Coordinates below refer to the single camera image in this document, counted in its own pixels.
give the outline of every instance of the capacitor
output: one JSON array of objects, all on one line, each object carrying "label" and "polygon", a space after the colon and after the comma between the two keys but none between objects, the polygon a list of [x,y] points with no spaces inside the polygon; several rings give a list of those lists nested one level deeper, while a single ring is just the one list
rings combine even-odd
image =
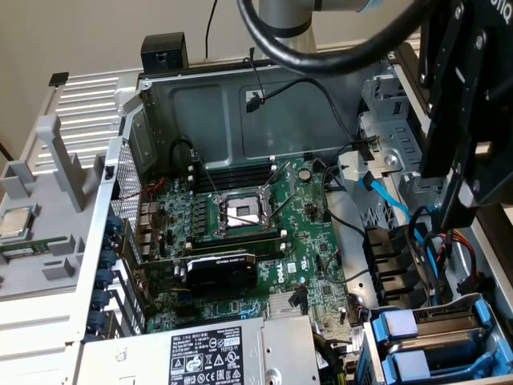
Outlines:
[{"label": "capacitor", "polygon": [[308,183],[312,180],[312,173],[307,168],[299,170],[299,180],[303,183]]},{"label": "capacitor", "polygon": [[180,265],[175,265],[173,275],[175,276],[175,278],[180,278]]},{"label": "capacitor", "polygon": [[340,307],[338,310],[340,312],[340,323],[344,323],[345,316],[347,315],[347,310],[345,309],[345,307]]},{"label": "capacitor", "polygon": [[185,278],[185,272],[187,271],[187,266],[185,265],[185,261],[182,261],[182,264],[180,265],[180,278]]}]

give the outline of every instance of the screw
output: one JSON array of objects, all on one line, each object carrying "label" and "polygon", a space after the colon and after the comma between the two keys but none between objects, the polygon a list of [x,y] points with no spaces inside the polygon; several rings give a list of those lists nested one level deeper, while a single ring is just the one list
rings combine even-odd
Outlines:
[{"label": "screw", "polygon": [[459,18],[461,18],[462,12],[463,12],[462,7],[457,6],[456,10],[454,11],[454,17],[456,18],[456,20],[459,20]]},{"label": "screw", "polygon": [[480,50],[483,48],[484,39],[482,35],[479,35],[478,38],[475,40],[475,47]]}]

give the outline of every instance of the chip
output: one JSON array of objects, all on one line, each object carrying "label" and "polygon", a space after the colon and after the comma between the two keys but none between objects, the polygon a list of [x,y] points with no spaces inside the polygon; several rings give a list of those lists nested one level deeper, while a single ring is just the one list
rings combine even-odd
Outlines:
[{"label": "chip", "polygon": [[331,286],[322,286],[323,295],[331,295]]}]

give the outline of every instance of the connector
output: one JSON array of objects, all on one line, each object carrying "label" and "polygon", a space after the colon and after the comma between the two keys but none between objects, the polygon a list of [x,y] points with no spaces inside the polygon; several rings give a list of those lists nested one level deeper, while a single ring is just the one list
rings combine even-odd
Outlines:
[{"label": "connector", "polygon": [[256,111],[258,108],[260,108],[260,105],[262,104],[262,98],[255,94],[247,103],[246,103],[246,112],[248,114]]}]

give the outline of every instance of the blue clip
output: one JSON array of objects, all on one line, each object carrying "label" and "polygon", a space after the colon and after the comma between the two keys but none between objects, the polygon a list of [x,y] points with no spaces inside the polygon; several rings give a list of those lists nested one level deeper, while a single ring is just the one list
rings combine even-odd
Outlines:
[{"label": "blue clip", "polygon": [[483,323],[483,325],[487,329],[491,328],[491,315],[490,315],[490,311],[488,310],[488,305],[484,301],[484,299],[478,299],[475,302],[474,306],[478,312],[478,316],[481,319],[481,322]]}]

